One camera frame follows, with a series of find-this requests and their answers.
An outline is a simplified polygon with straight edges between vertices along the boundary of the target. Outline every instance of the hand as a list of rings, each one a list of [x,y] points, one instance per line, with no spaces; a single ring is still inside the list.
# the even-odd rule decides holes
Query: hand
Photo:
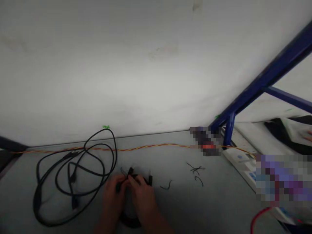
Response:
[[[124,175],[115,175],[112,180],[105,183],[103,214],[99,224],[96,226],[95,233],[113,233],[118,222],[119,216],[123,211],[125,202],[126,187],[130,184],[129,180],[125,180]],[[119,193],[116,193],[116,185],[122,182]]]
[[[128,176],[128,179],[131,184],[132,202],[146,233],[173,234],[174,231],[158,210],[153,188],[146,184],[141,175],[136,177],[139,183],[132,176]]]

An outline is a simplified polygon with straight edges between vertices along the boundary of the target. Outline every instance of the black wire piece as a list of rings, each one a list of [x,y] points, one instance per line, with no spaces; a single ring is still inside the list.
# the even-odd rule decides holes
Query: black wire piece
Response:
[[[205,168],[203,168],[203,167],[193,167],[193,166],[191,166],[188,162],[186,162],[191,168],[193,168],[192,170],[190,170],[190,171],[192,171],[193,172],[193,174],[194,174],[194,172],[197,172],[197,174],[199,175],[199,172],[198,172],[198,170],[205,170]]]
[[[201,180],[198,176],[195,176],[195,180],[196,180],[196,181],[197,181],[196,178],[198,178],[198,179],[201,181],[201,186],[204,187],[204,184],[203,184],[202,180]]]
[[[111,132],[112,136],[113,136],[113,139],[114,139],[114,145],[115,145],[115,154],[116,156],[114,156],[114,152],[113,152],[113,149],[107,145],[107,144],[104,144],[104,143],[99,143],[99,144],[95,144],[95,145],[92,145],[90,148],[86,148],[86,145],[87,143],[97,134],[99,134],[100,132],[103,132],[105,130],[108,130]],[[95,147],[95,146],[99,146],[99,145],[103,145],[103,146],[106,146],[108,147],[110,150],[111,150],[111,155],[112,155],[112,164],[111,164],[111,167],[110,167],[110,170],[105,173],[105,167],[104,167],[104,164],[103,162],[101,161],[100,158],[98,158],[97,156],[93,155],[92,153],[90,153],[89,151]],[[73,220],[74,218],[76,218],[78,215],[80,215],[89,205],[90,203],[93,201],[93,199],[95,198],[95,196],[97,195],[97,193],[99,192],[101,186],[103,186],[105,184],[105,182],[107,181],[107,179],[109,178],[109,176],[111,175],[111,173],[113,172],[113,170],[115,169],[115,166],[116,166],[116,163],[117,163],[117,146],[116,146],[116,140],[115,140],[115,136],[113,134],[113,132],[110,130],[110,129],[102,129],[98,132],[96,132],[95,134],[93,134],[85,143],[84,143],[84,147],[83,147],[83,150],[81,151],[72,151],[72,150],[66,150],[66,151],[70,151],[69,153],[67,153],[63,158],[61,158],[60,160],[58,160],[56,163],[54,163],[45,173],[42,177],[40,177],[39,175],[39,167],[40,167],[40,163],[42,162],[42,160],[44,160],[45,158],[47,157],[50,157],[52,155],[55,155],[55,154],[58,154],[58,153],[63,153],[64,151],[62,152],[54,152],[54,153],[51,153],[47,156],[44,156],[42,159],[39,160],[39,162],[37,163],[37,166],[36,166],[36,178],[37,178],[37,188],[35,190],[35,194],[33,196],[33,203],[32,203],[32,207],[33,207],[33,212],[35,214],[35,217],[36,219],[44,226],[47,226],[47,227],[55,227],[55,226],[60,226],[60,225],[63,225],[65,223],[68,223],[70,222],[71,220]],[[80,158],[78,159],[77,163],[75,162],[71,162],[72,159],[74,159],[75,157],[77,157],[78,155],[80,155]],[[91,171],[83,166],[81,166],[79,163],[81,161],[81,159],[85,156],[85,155],[88,155],[88,156],[91,156],[93,158],[95,158],[96,160],[98,160],[98,162],[101,164],[102,166],[102,173],[96,173],[94,171]],[[43,187],[43,184],[46,180],[46,178],[49,176],[49,174],[58,166],[60,165],[60,168],[58,169],[57,173],[56,173],[56,176],[55,176],[55,185],[57,187],[57,189],[67,195],[67,196],[70,196],[71,197],[71,206],[72,206],[72,209],[73,210],[76,210],[76,212],[71,215],[70,217],[65,217],[59,221],[47,221],[45,220],[39,210],[40,210],[40,207],[42,205],[42,187]],[[68,179],[68,185],[69,185],[69,189],[70,191],[65,191],[63,190],[60,186],[59,186],[59,183],[58,183],[58,176],[59,176],[59,173],[60,171],[62,170],[63,167],[65,167],[67,165],[67,179]],[[71,174],[70,172],[70,165],[74,165],[74,170]],[[86,171],[88,173],[91,173],[95,176],[99,176],[101,177],[101,182],[99,183],[99,185],[88,191],[88,192],[83,192],[83,193],[74,193],[73,192],[73,189],[72,189],[72,184],[75,183],[76,181],[76,173],[77,173],[77,168],[79,169],[82,169],[83,171]],[[83,197],[83,196],[87,196],[89,194],[93,194],[93,196],[91,197],[91,199],[89,200],[89,202],[82,208],[79,209],[79,198],[80,197]]]
[[[163,186],[160,186],[160,187],[161,187],[162,189],[164,189],[164,190],[169,190],[169,189],[170,189],[171,181],[172,181],[172,180],[169,181],[169,186],[168,186],[168,188],[164,188]]]

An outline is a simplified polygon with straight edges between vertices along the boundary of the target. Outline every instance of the wire scrap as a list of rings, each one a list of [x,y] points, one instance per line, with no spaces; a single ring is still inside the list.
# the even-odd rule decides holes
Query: wire scrap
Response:
[[[202,180],[201,180],[200,178],[199,178],[199,180],[201,181],[201,186],[204,187],[204,184],[203,184]]]
[[[194,174],[194,172],[197,172],[197,174],[200,175],[199,172],[198,172],[197,170],[205,170],[205,168],[203,168],[203,167],[201,167],[201,166],[195,168],[195,167],[191,166],[188,162],[186,162],[186,163],[187,163],[191,168],[193,168],[192,170],[190,170],[190,171],[193,172],[193,174]]]
[[[190,170],[190,171],[192,171],[193,174],[194,174],[194,172],[197,172],[197,174],[199,175],[199,172],[198,172],[197,170],[205,170],[205,168],[202,168],[202,167],[200,166],[200,167],[194,168],[194,169],[192,169],[192,170]]]
[[[169,190],[169,189],[170,189],[171,181],[172,181],[172,180],[169,181],[169,186],[168,186],[168,188],[164,188],[164,187],[162,187],[162,186],[160,186],[160,187],[161,187],[162,189],[164,189],[164,190]]]

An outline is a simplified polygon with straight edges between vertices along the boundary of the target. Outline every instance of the human hand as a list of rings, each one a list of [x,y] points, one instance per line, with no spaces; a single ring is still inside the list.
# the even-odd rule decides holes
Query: human hand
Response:
[[[132,176],[128,176],[128,180],[131,184],[132,202],[136,209],[136,214],[144,226],[148,221],[153,220],[160,214],[156,204],[154,190],[146,184],[141,175],[136,177],[139,183]]]
[[[125,180],[124,175],[115,175],[110,181],[105,183],[103,214],[99,224],[95,228],[95,233],[113,233],[118,219],[123,211],[125,202],[126,187],[130,184],[129,180]],[[116,193],[116,185],[122,182],[119,193]]]

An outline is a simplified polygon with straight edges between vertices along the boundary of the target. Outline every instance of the red wire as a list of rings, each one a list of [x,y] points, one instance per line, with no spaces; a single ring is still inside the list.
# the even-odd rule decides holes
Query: red wire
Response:
[[[254,233],[254,225],[257,221],[257,218],[259,218],[263,213],[265,213],[271,209],[272,209],[271,207],[264,208],[263,210],[260,210],[260,212],[258,214],[255,215],[255,217],[253,218],[253,220],[251,221],[251,224],[250,224],[250,234]]]

